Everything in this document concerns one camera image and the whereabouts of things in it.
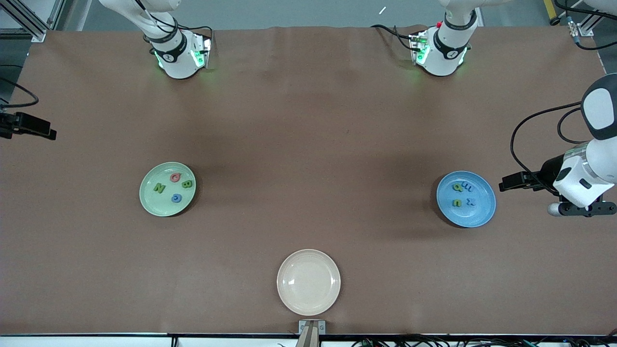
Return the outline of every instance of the brown table surface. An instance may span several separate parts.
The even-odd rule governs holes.
[[[213,69],[188,80],[158,69],[139,32],[32,46],[19,83],[58,139],[0,141],[0,332],[293,331],[276,273],[304,248],[341,271],[318,316],[331,333],[614,327],[617,217],[551,217],[550,194],[497,186],[521,170],[515,125],[603,75],[566,28],[479,28],[445,78],[375,29],[216,35]],[[521,129],[530,167],[569,148],[561,114]],[[590,138],[580,116],[565,125]],[[138,188],[166,161],[189,165],[199,191],[160,218]],[[487,225],[444,221],[434,190],[454,170],[495,190]]]

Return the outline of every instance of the wire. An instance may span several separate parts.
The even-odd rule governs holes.
[[[527,171],[528,174],[530,174],[530,176],[535,179],[544,189],[546,189],[547,191],[549,191],[551,194],[555,195],[555,196],[559,196],[559,192],[550,188],[549,186],[547,186],[546,184],[544,184],[544,182],[540,181],[536,175],[531,172],[531,170],[525,166],[525,164],[523,164],[518,157],[516,156],[516,154],[514,153],[514,139],[516,137],[516,133],[518,132],[518,130],[523,126],[523,124],[525,124],[528,120],[535,118],[539,115],[545,114],[545,113],[549,113],[549,112],[553,112],[553,111],[559,111],[559,110],[563,110],[563,109],[567,109],[570,107],[574,107],[574,106],[578,106],[580,105],[581,102],[573,102],[571,104],[567,104],[567,105],[563,105],[563,106],[558,106],[558,107],[553,107],[550,109],[546,109],[544,111],[540,111],[540,112],[536,112],[532,115],[530,115],[529,117],[526,117],[525,119],[523,119],[517,126],[516,128],[514,128],[514,131],[512,132],[512,137],[510,138],[510,154],[512,154],[512,158],[514,158],[514,160],[516,161],[516,163],[518,165],[520,165],[525,171]]]
[[[578,46],[578,48],[580,48],[580,49],[584,49],[584,50],[586,50],[586,51],[597,51],[598,49],[607,48],[607,47],[610,47],[610,46],[614,46],[614,45],[616,45],[616,44],[617,44],[617,41],[615,41],[615,42],[611,42],[611,43],[608,43],[608,44],[605,44],[604,46],[598,46],[598,47],[585,47],[585,46],[581,45],[580,43],[576,42],[576,45]]]
[[[199,30],[199,29],[208,29],[210,30],[210,38],[214,40],[214,29],[208,27],[207,25],[202,25],[201,27],[186,27],[184,25],[178,25],[178,28],[180,29],[184,29],[184,30]]]
[[[570,111],[566,112],[566,114],[564,114],[561,119],[559,120],[559,122],[557,122],[557,135],[559,135],[559,137],[563,140],[566,141],[567,143],[573,143],[573,144],[581,144],[581,143],[585,143],[587,141],[574,141],[571,140],[565,136],[563,136],[563,133],[561,132],[561,124],[563,123],[563,121],[568,118],[569,115],[573,114],[576,111],[580,111],[581,108],[577,107],[575,109],[571,109]]]
[[[146,12],[148,13],[148,15],[150,15],[150,17],[152,17],[154,19],[154,25],[156,25],[156,27],[159,28],[162,32],[171,34],[176,29],[177,23],[175,21],[174,21],[173,25],[171,25],[171,24],[163,22],[161,19],[158,19],[157,17],[154,17],[154,15],[152,13],[150,13],[148,11],[146,11]],[[161,22],[161,23],[165,24],[168,27],[172,27],[173,29],[171,31],[167,31],[167,30],[161,28],[160,25],[157,22]]]
[[[550,342],[556,342],[556,340],[559,340],[559,342],[562,342],[562,341],[568,342],[569,347],[593,347],[593,346],[610,347],[609,344],[612,342],[604,341],[604,340],[607,338],[612,338],[613,335],[615,335],[616,333],[617,333],[617,330],[612,331],[611,333],[609,333],[608,335],[604,337],[600,337],[600,338],[589,337],[589,338],[580,338],[577,340],[571,337],[546,335],[546,336],[542,336],[542,338],[539,339],[537,342],[529,342],[530,340],[526,341],[522,338],[513,339],[512,337],[507,338],[507,340],[503,340],[500,338],[472,338],[466,341],[458,340],[456,347],[458,346],[461,346],[461,347],[497,347],[497,346],[528,347],[530,343],[532,345],[538,346],[540,343],[544,342],[547,339],[550,339]],[[392,338],[391,341],[394,342],[394,346],[392,346],[391,344],[390,345],[387,344],[386,342],[384,342],[384,340],[380,338],[376,338],[374,336],[368,336],[368,337],[362,338],[360,341],[356,341],[352,345],[352,347],[356,347],[360,343],[362,344],[362,346],[372,346],[372,347],[412,347],[411,344],[408,343],[408,341],[416,342],[414,346],[419,346],[423,343],[428,345],[428,347],[443,346],[442,343],[445,343],[446,345],[450,345],[449,342],[445,341],[443,338],[437,335],[406,334],[406,335],[392,336],[391,338]]]
[[[4,77],[0,77],[0,81],[5,81],[6,83],[8,83],[10,85],[13,85],[14,87],[17,87],[17,88],[23,90],[24,92],[26,92],[26,94],[30,95],[34,99],[33,101],[27,102],[25,104],[13,104],[13,105],[8,104],[8,105],[3,105],[2,107],[6,108],[6,109],[8,109],[10,107],[28,107],[28,106],[36,105],[38,103],[38,97],[34,93],[32,93],[31,91],[27,90],[26,88],[18,85],[15,82],[7,80]]]
[[[398,38],[398,39],[399,39],[399,42],[403,45],[403,47],[405,47],[405,48],[409,49],[410,51],[420,52],[420,48],[412,48],[412,47],[409,47],[409,46],[407,46],[407,45],[403,42],[403,39],[402,39],[402,38],[400,38],[400,36],[401,36],[401,35],[399,34],[399,31],[398,31],[398,30],[396,30],[396,25],[394,25],[394,33],[395,33],[395,35],[396,35],[396,38]]]
[[[566,16],[568,15],[568,11],[572,11],[572,12],[597,15],[597,16],[600,16],[600,17],[605,17],[605,18],[608,18],[608,19],[617,20],[617,16],[612,15],[612,14],[608,14],[608,13],[605,13],[605,12],[590,11],[590,10],[585,10],[585,9],[575,9],[573,7],[569,7],[567,0],[564,0],[564,4],[563,5],[560,4],[557,0],[553,0],[553,2],[555,3],[555,6],[557,6],[560,9],[566,11]]]
[[[407,36],[407,35],[401,35],[401,34],[396,33],[394,30],[388,28],[385,25],[375,24],[375,25],[371,25],[371,28],[380,28],[380,29],[386,30],[387,32],[389,32],[392,35],[398,35],[400,38],[409,38],[409,36]]]
[[[381,25],[381,24],[372,25],[371,28],[380,28],[380,29],[386,30],[390,34],[396,36],[396,38],[399,39],[399,42],[403,45],[403,47],[409,49],[410,51],[420,52],[419,48],[412,48],[410,46],[407,46],[405,44],[405,42],[403,42],[403,39],[409,40],[409,35],[414,35],[414,34],[417,34],[417,33],[421,32],[421,31],[424,31],[424,30],[415,31],[413,33],[410,33],[409,35],[401,35],[401,34],[399,34],[399,31],[396,29],[396,25],[394,25],[394,29],[393,30],[391,30],[390,28],[388,28],[388,27],[386,27],[384,25]]]
[[[557,0],[553,0],[553,2],[555,3],[557,7],[559,7],[560,9],[563,9],[566,12],[566,18],[569,17],[568,11],[572,11],[572,12],[597,15],[598,17],[604,17],[604,18],[608,18],[612,20],[617,20],[617,16],[604,13],[604,12],[600,12],[599,10],[589,11],[585,9],[575,9],[573,7],[570,7],[568,6],[568,0],[563,0],[563,5],[557,2]],[[605,44],[603,46],[598,46],[598,47],[585,47],[581,45],[581,43],[578,41],[578,38],[576,39],[576,41],[574,41],[574,43],[576,44],[578,48],[584,49],[585,51],[598,51],[599,49],[604,49],[604,48],[616,45],[617,41]]]

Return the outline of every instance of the black cable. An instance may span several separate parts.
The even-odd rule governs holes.
[[[604,46],[598,46],[598,47],[585,47],[585,46],[581,45],[578,42],[575,42],[575,43],[578,46],[578,48],[580,48],[580,49],[584,49],[586,51],[597,51],[598,49],[603,49],[603,48],[606,48],[606,47],[614,46],[614,45],[617,44],[617,41],[605,44]]]
[[[402,34],[399,34],[399,31],[396,29],[396,25],[394,25],[394,29],[393,29],[393,30],[391,30],[390,28],[388,28],[388,27],[386,27],[386,26],[384,26],[384,25],[381,25],[381,24],[375,24],[375,25],[372,25],[372,26],[371,26],[371,28],[380,28],[380,29],[386,30],[388,33],[390,33],[390,34],[392,34],[392,35],[396,36],[396,38],[398,38],[398,39],[399,39],[399,42],[403,45],[403,47],[405,47],[405,48],[409,49],[410,51],[420,52],[420,49],[418,49],[418,48],[412,48],[412,47],[410,47],[410,46],[407,46],[407,45],[403,42],[403,39],[407,39],[407,40],[409,40],[409,35],[414,35],[414,34],[417,34],[417,33],[421,32],[421,31],[424,31],[424,30],[415,31],[415,32],[410,33],[410,34],[408,34],[408,35],[402,35]]]
[[[600,17],[605,17],[605,18],[608,18],[608,19],[617,20],[617,16],[612,15],[612,14],[608,14],[606,12],[590,11],[590,10],[585,10],[585,9],[575,9],[573,7],[568,6],[568,2],[567,1],[564,2],[564,5],[560,4],[557,0],[553,0],[553,2],[555,3],[555,6],[557,6],[560,9],[566,11],[566,16],[568,15],[568,11],[572,11],[572,12],[578,12],[578,13],[584,13],[584,14],[598,15]]]
[[[535,343],[534,343],[534,345],[536,345],[536,346],[537,346],[537,345],[541,344],[542,342],[544,342],[544,340],[546,340],[546,339],[548,339],[548,338],[549,338],[548,336],[545,336],[545,337],[543,337],[542,339],[540,339],[540,340],[538,340],[537,342],[535,342]]]
[[[597,15],[599,17],[604,17],[604,18],[608,18],[608,19],[612,19],[612,20],[617,20],[617,16],[611,15],[611,14],[608,14],[608,13],[604,13],[604,12],[600,12],[598,10],[589,11],[589,10],[585,10],[585,9],[575,9],[573,7],[570,7],[570,6],[568,6],[568,0],[563,0],[563,5],[560,4],[559,2],[557,2],[557,0],[553,0],[553,2],[555,3],[555,5],[557,7],[559,7],[560,9],[563,9],[566,12],[566,18],[569,17],[568,11],[572,11],[572,12],[578,12],[578,13],[590,14],[590,15]],[[604,49],[604,48],[616,45],[617,41],[605,44],[603,46],[598,46],[598,47],[585,47],[585,46],[581,45],[581,43],[579,41],[575,41],[574,43],[576,44],[576,46],[578,48],[584,49],[585,51],[598,51],[599,49]]]
[[[387,27],[387,26],[385,26],[385,25],[375,24],[375,25],[371,25],[371,28],[380,28],[380,29],[386,30],[387,32],[389,32],[389,33],[390,33],[390,34],[392,34],[392,35],[398,35],[400,38],[407,38],[407,39],[409,39],[409,36],[405,36],[405,35],[397,34],[397,33],[396,33],[396,32],[394,32],[392,29],[388,28],[388,27]]]
[[[445,341],[445,340],[444,340],[444,339],[442,339],[442,338],[439,338],[439,337],[437,337],[437,336],[433,336],[433,339],[434,339],[434,340],[439,340],[439,341],[441,341],[441,342],[444,342],[444,343],[445,343],[445,345],[446,345],[447,347],[451,347],[451,346],[450,346],[450,343],[448,343],[448,341]]]
[[[164,33],[171,34],[171,33],[173,33],[174,29],[176,28],[176,22],[175,21],[174,21],[173,25],[171,25],[171,24],[163,22],[162,20],[158,19],[157,17],[154,17],[154,15],[152,13],[150,13],[150,16],[156,20],[156,22],[154,22],[154,25],[156,25],[156,27],[159,28]],[[173,29],[171,31],[167,31],[167,30],[161,28],[160,25],[157,22],[161,22],[161,23],[165,24],[168,27],[172,27]]]
[[[563,121],[568,118],[569,115],[573,114],[576,111],[580,111],[581,108],[577,107],[575,109],[571,109],[570,111],[566,112],[566,114],[564,114],[561,119],[559,120],[559,122],[557,122],[557,135],[559,135],[559,137],[563,140],[566,141],[567,143],[573,143],[573,144],[581,144],[581,143],[585,143],[587,141],[574,141],[571,140],[565,136],[563,136],[563,133],[561,132],[561,124],[563,123]]]
[[[178,25],[178,28],[180,29],[184,29],[184,30],[199,30],[199,29],[208,29],[210,30],[210,38],[214,40],[214,29],[208,27],[207,25],[202,25],[201,27],[186,27],[184,25]]]
[[[24,92],[26,92],[26,94],[30,95],[34,99],[33,101],[27,102],[25,104],[8,104],[8,105],[3,105],[2,107],[6,109],[11,108],[11,107],[28,107],[28,106],[36,105],[38,103],[38,97],[31,91],[27,90],[26,88],[18,85],[17,83],[7,80],[4,77],[0,77],[0,81],[5,81],[6,83],[23,90]]]
[[[555,195],[555,196],[559,196],[559,192],[551,189],[549,186],[545,185],[543,182],[541,182],[536,175],[531,172],[531,170],[525,166],[525,164],[523,164],[518,157],[516,156],[516,154],[514,153],[514,139],[516,137],[516,133],[518,132],[518,130],[523,126],[523,124],[525,124],[528,120],[535,118],[539,115],[545,114],[545,113],[549,113],[549,112],[553,112],[553,111],[559,111],[559,110],[563,110],[563,109],[567,109],[570,107],[574,107],[574,106],[578,106],[580,105],[581,102],[573,102],[571,104],[567,104],[567,105],[563,105],[563,106],[558,106],[558,107],[553,107],[550,109],[546,109],[544,111],[540,111],[540,112],[536,112],[528,117],[526,117],[525,119],[523,119],[517,126],[516,128],[514,128],[514,131],[512,132],[512,137],[510,138],[510,154],[512,154],[512,158],[514,158],[514,160],[516,161],[516,163],[518,165],[520,165],[525,171],[527,171],[528,174],[530,174],[530,176],[535,179],[544,189],[546,189],[547,191],[549,191],[551,194]]]
[[[402,39],[402,38],[400,38],[400,37],[401,37],[401,35],[399,34],[399,31],[398,31],[398,30],[396,30],[396,25],[394,25],[394,34],[395,34],[396,38],[398,38],[398,39],[399,39],[399,42],[403,45],[403,47],[405,47],[405,48],[409,49],[410,51],[420,52],[420,48],[412,48],[412,47],[409,47],[409,46],[407,46],[407,45],[403,42],[403,39]]]
[[[505,340],[501,340],[499,338],[495,339],[487,339],[487,338],[472,338],[468,341],[465,341],[463,347],[467,347],[469,342],[480,342],[479,345],[474,345],[473,347],[488,347],[488,346],[514,346],[517,345],[517,342],[506,342]]]

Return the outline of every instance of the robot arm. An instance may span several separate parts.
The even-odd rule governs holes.
[[[608,14],[617,15],[617,1],[614,0],[584,0],[587,5]]]
[[[594,137],[567,151],[553,186],[578,207],[591,205],[617,183],[617,74],[592,84],[581,113]]]
[[[419,52],[412,52],[413,61],[435,76],[447,76],[463,63],[467,44],[478,27],[475,8],[493,6],[511,0],[439,0],[445,7],[445,18],[438,27],[418,34],[412,43]]]
[[[606,75],[589,87],[581,113],[593,140],[547,160],[533,175],[524,171],[503,177],[499,190],[554,189],[560,197],[559,203],[549,206],[554,216],[617,213],[615,203],[602,200],[617,183],[617,74]]]
[[[172,78],[188,78],[207,65],[210,39],[178,28],[169,14],[181,0],[99,0],[148,37],[159,66]]]

